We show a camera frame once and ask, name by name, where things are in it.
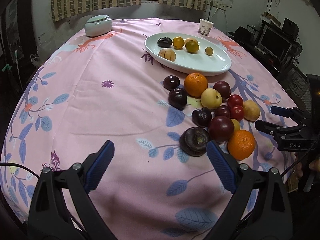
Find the metal screw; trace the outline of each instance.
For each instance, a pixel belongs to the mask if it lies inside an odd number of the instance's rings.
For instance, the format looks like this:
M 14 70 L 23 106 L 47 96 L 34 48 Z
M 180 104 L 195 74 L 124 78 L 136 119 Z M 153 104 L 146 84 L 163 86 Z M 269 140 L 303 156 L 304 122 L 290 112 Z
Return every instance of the metal screw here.
M 278 169 L 277 168 L 271 168 L 271 172 L 273 173 L 273 174 L 277 174 L 279 171 L 278 171 Z
M 79 170 L 79 169 L 81 168 L 81 163 L 75 163 L 75 164 L 73 164 L 73 165 L 72 165 L 72 168 L 73 168 L 74 170 Z
M 241 163 L 240 164 L 240 169 L 243 170 L 243 171 L 246 171 L 247 169 L 249 169 L 249 166 L 245 163 Z
M 50 168 L 49 168 L 49 167 L 44 167 L 44 168 L 42 169 L 42 172 L 43 172 L 44 174 L 49 173 L 49 171 L 50 171 Z

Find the small round fruit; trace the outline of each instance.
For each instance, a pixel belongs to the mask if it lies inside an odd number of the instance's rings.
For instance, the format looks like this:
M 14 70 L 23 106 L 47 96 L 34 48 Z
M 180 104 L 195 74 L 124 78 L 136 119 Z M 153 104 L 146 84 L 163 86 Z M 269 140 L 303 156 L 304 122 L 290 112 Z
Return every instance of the small round fruit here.
M 172 44 L 175 49 L 181 49 L 184 46 L 184 39 L 181 37 L 175 37 L 172 40 Z
M 257 121 L 260 117 L 260 108 L 258 104 L 252 100 L 243 102 L 244 118 L 248 121 Z
M 229 118 L 217 116 L 211 120 L 208 131 L 213 140 L 224 142 L 231 137 L 235 131 L 235 126 Z
M 184 88 L 192 97 L 200 97 L 208 88 L 208 81 L 204 75 L 191 73 L 184 80 Z
M 208 55 L 208 56 L 212 56 L 213 54 L 213 49 L 211 47 L 206 47 L 205 48 L 205 53 Z
M 173 51 L 173 49 L 169 48 L 161 49 L 161 51 L 159 51 L 159 56 L 172 62 L 176 60 L 176 53 Z
M 163 80 L 163 86 L 167 90 L 174 90 L 180 85 L 180 79 L 176 76 L 167 76 Z
M 230 119 L 233 122 L 233 125 L 235 126 L 235 131 L 240 130 L 240 123 L 236 119 Z
M 250 157 L 255 147 L 254 136 L 246 130 L 235 131 L 228 141 L 229 153 L 239 161 Z
M 158 40 L 158 46 L 161 48 L 170 48 L 172 45 L 172 40 L 169 37 L 160 38 Z
M 221 103 L 222 97 L 220 93 L 213 88 L 207 88 L 201 94 L 201 104 L 204 107 L 207 107 L 209 109 L 216 109 L 221 105 Z
M 186 43 L 186 49 L 189 53 L 196 53 L 199 50 L 199 44 L 195 41 L 188 41 Z
M 186 38 L 186 40 L 184 41 L 185 43 L 187 43 L 188 41 L 195 41 L 196 43 L 198 43 L 198 41 L 196 40 L 196 38 Z
M 169 92 L 169 104 L 182 111 L 187 105 L 187 93 L 182 88 L 176 88 Z
M 199 127 L 207 127 L 212 119 L 210 110 L 206 107 L 196 109 L 191 115 L 192 121 Z
M 243 99 L 239 95 L 231 95 L 228 98 L 228 106 L 233 108 L 234 106 L 243 106 Z
M 231 118 L 236 119 L 239 122 L 244 118 L 244 110 L 242 106 L 234 106 L 230 109 Z
M 219 106 L 215 111 L 214 111 L 214 116 L 225 116 L 227 118 L 230 118 L 230 108 L 229 106 Z
M 193 157 L 200 157 L 207 152 L 210 141 L 209 133 L 200 127 L 191 127 L 180 136 L 180 147 Z
M 231 95 L 231 88 L 225 81 L 218 81 L 214 84 L 213 89 L 217 90 L 220 93 L 223 100 L 227 100 Z

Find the pink tablecloth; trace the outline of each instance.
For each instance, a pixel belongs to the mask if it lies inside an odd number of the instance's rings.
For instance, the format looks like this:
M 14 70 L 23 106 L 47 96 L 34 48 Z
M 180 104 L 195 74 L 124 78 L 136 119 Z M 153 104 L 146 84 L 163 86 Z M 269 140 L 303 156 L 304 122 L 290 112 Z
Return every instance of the pink tablecloth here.
M 194 126 L 191 113 L 199 100 L 188 98 L 179 111 L 168 102 L 161 82 L 185 74 L 160 65 L 145 50 L 146 37 L 159 32 L 198 36 L 198 24 L 179 20 L 115 20 L 113 31 L 88 38 L 74 35 L 39 69 L 10 122 L 2 162 L 24 164 L 40 173 L 43 166 L 68 169 L 96 152 L 108 139 L 115 157 L 90 197 L 119 240 L 202 239 L 230 200 L 207 156 L 189 157 L 179 136 Z M 232 67 L 209 77 L 209 85 L 225 80 L 233 93 L 256 101 L 260 119 L 292 126 L 270 113 L 271 106 L 294 103 L 272 75 L 236 42 L 217 29 L 208 38 L 226 50 Z M 281 172 L 293 161 L 276 150 L 271 136 L 247 121 L 258 146 L 243 162 L 256 170 L 275 166 Z M 28 217 L 37 179 L 22 169 L 2 167 L 1 188 L 15 214 Z M 246 212 L 252 209 L 254 190 Z M 66 195 L 71 212 L 71 200 Z

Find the white oval plate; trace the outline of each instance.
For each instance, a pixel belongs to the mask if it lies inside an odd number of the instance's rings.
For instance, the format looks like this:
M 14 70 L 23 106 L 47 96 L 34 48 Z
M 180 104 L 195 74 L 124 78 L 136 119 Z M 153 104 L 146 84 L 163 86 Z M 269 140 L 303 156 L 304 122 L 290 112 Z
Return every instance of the white oval plate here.
M 173 40 L 173 38 L 177 36 L 182 37 L 184 40 L 188 37 L 195 38 L 199 43 L 200 49 L 195 54 L 191 54 L 187 52 L 185 47 L 178 50 L 174 49 L 173 46 L 171 46 L 171 49 L 174 50 L 177 56 L 175 62 L 158 56 L 159 51 L 162 49 L 157 44 L 158 40 L 163 37 L 169 37 Z M 216 76 L 228 71 L 231 67 L 231 59 L 224 50 L 222 50 L 212 42 L 200 37 L 183 33 L 157 33 L 146 38 L 144 44 L 146 50 L 156 61 L 169 68 L 183 73 L 190 74 L 193 72 L 197 72 L 204 76 Z M 206 47 L 213 48 L 212 56 L 208 56 L 205 53 Z

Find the red tomato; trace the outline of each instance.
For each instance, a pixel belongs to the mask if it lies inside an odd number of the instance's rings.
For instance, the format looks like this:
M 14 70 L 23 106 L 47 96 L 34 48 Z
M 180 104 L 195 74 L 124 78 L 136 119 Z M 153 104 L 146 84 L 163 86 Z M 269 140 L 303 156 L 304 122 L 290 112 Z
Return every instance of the red tomato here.
M 239 122 L 244 118 L 244 110 L 242 106 L 234 106 L 230 109 L 231 118 L 236 119 Z
M 239 95 L 231 95 L 228 98 L 228 106 L 233 108 L 234 106 L 243 106 L 243 99 Z

